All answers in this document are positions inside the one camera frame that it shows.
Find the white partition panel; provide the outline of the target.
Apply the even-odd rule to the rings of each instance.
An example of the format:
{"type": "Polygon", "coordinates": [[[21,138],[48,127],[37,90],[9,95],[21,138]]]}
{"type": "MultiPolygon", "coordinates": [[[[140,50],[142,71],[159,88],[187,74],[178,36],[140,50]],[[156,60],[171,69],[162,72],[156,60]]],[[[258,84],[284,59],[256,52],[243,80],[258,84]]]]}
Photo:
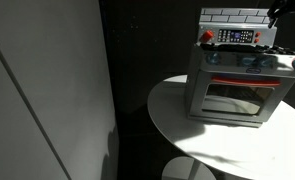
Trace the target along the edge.
{"type": "Polygon", "coordinates": [[[0,180],[117,180],[99,0],[0,0],[0,180]]]}

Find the round white table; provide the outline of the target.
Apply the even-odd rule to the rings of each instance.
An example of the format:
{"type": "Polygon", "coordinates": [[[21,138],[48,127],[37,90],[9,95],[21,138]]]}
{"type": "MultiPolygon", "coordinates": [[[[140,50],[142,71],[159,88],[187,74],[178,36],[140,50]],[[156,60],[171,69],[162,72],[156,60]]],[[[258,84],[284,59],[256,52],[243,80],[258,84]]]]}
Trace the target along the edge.
{"type": "Polygon", "coordinates": [[[157,84],[149,115],[161,134],[194,159],[252,180],[295,180],[295,109],[285,102],[259,128],[191,120],[184,107],[184,75],[157,84]]]}

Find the grey toy stove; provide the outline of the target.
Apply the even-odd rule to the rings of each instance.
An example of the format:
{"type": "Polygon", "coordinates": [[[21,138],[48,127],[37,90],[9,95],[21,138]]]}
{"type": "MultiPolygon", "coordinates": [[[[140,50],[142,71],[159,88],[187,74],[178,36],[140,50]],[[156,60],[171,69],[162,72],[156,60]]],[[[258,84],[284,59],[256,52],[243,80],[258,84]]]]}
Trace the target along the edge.
{"type": "Polygon", "coordinates": [[[187,116],[259,127],[295,83],[295,51],[274,44],[265,9],[203,8],[188,70],[187,116]]]}

